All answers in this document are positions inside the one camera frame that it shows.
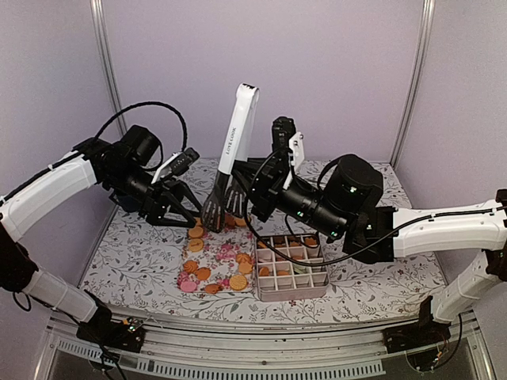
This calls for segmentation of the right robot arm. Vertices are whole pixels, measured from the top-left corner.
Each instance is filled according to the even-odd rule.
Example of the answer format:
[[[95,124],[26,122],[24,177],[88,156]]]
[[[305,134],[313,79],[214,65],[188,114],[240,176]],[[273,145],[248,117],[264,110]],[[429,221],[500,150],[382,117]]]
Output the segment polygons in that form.
[[[505,190],[469,207],[382,207],[383,175],[364,159],[340,156],[325,166],[316,184],[309,184],[296,175],[282,150],[237,161],[232,175],[246,192],[245,211],[261,221],[281,211],[328,241],[342,240],[346,258],[374,264],[419,253],[477,250],[455,280],[420,304],[414,323],[383,331],[390,353],[448,339],[454,319],[506,280]]]

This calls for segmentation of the swirl orange cookie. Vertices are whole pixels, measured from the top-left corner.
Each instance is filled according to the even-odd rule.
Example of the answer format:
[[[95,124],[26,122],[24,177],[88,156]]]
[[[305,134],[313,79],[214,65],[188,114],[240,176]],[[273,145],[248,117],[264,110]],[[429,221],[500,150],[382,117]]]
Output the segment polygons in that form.
[[[194,274],[199,268],[199,263],[194,260],[188,260],[183,264],[183,271],[188,274]]]

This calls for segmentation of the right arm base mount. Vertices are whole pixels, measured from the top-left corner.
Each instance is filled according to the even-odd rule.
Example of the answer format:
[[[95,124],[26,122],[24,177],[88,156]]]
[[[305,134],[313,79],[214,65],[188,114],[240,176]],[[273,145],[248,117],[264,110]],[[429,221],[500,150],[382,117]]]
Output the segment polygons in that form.
[[[408,364],[418,372],[430,372],[446,363],[451,337],[450,323],[414,322],[382,331],[383,344],[389,354],[408,352]]]

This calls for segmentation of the metal serving tongs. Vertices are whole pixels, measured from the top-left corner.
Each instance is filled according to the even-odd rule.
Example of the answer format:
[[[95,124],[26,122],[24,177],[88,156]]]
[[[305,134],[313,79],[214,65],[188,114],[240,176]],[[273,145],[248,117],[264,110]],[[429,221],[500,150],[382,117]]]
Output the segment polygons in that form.
[[[259,88],[242,83],[236,91],[236,102],[227,130],[212,190],[204,201],[201,222],[208,230],[220,232],[225,223],[225,199],[227,185],[234,163],[246,162],[249,156],[250,138],[254,127]]]

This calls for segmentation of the metal divided cookie tin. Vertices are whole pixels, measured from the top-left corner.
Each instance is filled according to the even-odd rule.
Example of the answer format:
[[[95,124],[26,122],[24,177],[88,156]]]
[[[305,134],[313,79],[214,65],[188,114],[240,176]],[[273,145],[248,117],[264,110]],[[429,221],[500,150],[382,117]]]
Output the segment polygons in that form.
[[[256,241],[257,293],[263,302],[321,298],[329,276],[315,234],[264,236]]]

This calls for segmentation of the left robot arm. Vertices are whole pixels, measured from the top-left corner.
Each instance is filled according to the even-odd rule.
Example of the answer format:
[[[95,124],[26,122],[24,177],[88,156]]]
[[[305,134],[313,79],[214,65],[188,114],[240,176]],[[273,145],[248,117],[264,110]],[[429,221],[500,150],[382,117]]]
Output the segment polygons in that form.
[[[90,138],[2,198],[1,287],[71,317],[80,339],[122,348],[139,343],[141,328],[133,321],[113,321],[105,303],[39,266],[22,240],[33,227],[53,220],[53,213],[72,197],[96,185],[152,226],[194,227],[201,205],[178,177],[199,154],[183,148],[149,173],[147,165],[160,146],[159,139],[140,126],[131,127],[116,142]]]

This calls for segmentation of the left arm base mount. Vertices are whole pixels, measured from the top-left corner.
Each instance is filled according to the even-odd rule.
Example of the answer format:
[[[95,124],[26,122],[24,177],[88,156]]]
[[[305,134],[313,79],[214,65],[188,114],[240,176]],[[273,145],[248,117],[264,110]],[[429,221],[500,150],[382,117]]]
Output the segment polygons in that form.
[[[79,322],[76,337],[105,348],[140,353],[145,341],[146,330],[142,323],[132,317],[122,321],[110,318]]]

